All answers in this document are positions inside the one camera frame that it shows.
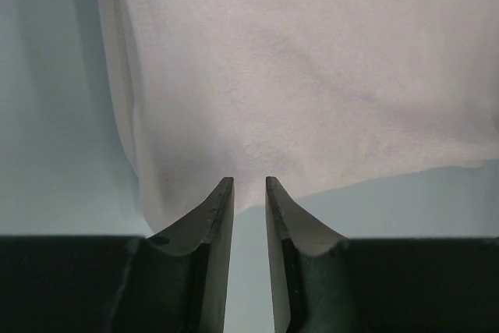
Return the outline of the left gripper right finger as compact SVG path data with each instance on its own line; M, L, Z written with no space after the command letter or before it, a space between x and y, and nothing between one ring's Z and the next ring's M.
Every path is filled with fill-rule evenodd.
M277 332L495 332L495 238L348 239L266 180Z

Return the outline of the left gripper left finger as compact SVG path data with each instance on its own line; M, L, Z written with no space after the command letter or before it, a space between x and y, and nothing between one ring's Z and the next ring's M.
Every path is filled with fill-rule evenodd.
M4 332L221 332L234 182L149 238L3 236Z

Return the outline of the white towel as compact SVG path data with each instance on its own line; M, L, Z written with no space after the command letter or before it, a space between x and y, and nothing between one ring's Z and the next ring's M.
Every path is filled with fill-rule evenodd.
M498 156L498 0L98 0L119 136L161 231L224 177L298 197Z

